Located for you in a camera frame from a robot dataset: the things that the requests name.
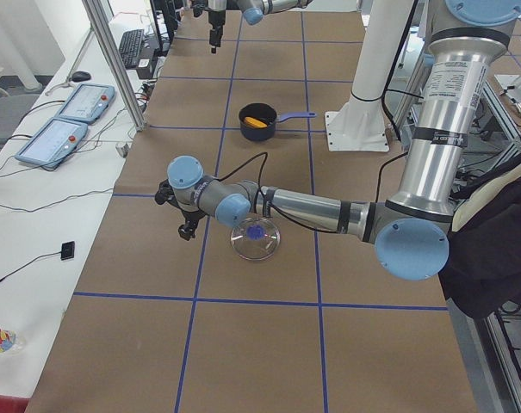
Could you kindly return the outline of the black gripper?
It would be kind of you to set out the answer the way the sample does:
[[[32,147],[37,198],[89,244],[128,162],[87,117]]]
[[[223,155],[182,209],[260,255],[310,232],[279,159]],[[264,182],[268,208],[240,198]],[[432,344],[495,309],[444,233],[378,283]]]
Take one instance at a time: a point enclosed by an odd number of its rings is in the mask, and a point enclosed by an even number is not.
[[[226,0],[193,0],[192,10],[195,18],[204,12],[208,13],[208,23],[212,26],[209,31],[209,45],[211,53],[216,54],[218,46],[221,46],[226,21]]]
[[[169,204],[178,209],[184,218],[184,224],[178,227],[178,235],[184,240],[195,238],[195,228],[200,222],[200,211],[196,206],[180,202],[168,180],[159,183],[154,200],[158,205]]]

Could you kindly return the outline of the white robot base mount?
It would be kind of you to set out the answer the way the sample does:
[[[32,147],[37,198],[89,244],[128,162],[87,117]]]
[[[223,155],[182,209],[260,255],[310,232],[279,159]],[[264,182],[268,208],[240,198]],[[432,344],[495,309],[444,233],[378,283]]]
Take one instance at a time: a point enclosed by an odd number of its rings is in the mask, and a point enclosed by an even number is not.
[[[413,0],[372,3],[350,99],[325,113],[330,151],[388,151],[382,97],[416,7]]]

